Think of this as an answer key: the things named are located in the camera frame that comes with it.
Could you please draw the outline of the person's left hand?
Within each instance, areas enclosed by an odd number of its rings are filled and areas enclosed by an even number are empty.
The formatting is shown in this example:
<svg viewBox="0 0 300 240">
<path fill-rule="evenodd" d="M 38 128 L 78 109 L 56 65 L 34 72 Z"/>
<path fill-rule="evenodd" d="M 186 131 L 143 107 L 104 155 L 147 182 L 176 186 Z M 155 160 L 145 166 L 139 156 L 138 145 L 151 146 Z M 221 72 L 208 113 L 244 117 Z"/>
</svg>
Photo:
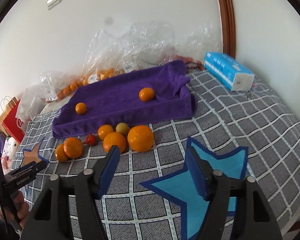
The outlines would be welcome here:
<svg viewBox="0 0 300 240">
<path fill-rule="evenodd" d="M 14 198 L 14 203 L 19 206 L 19 211 L 17 212 L 17 217 L 20 219 L 20 227 L 24 229 L 25 224 L 29 218 L 30 211 L 29 211 L 29 205 L 24 200 L 23 194 L 18 191 Z"/>
</svg>

